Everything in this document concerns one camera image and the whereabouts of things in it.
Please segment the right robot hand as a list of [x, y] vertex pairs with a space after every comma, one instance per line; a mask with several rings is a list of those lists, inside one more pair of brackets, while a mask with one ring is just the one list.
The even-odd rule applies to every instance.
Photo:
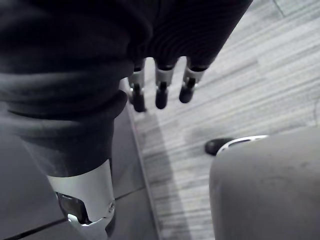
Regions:
[[249, 0], [3, 0], [0, 128], [19, 137], [67, 220], [88, 240], [115, 224], [114, 120], [144, 112], [147, 58], [155, 104], [167, 105], [186, 57], [179, 100], [191, 101]]

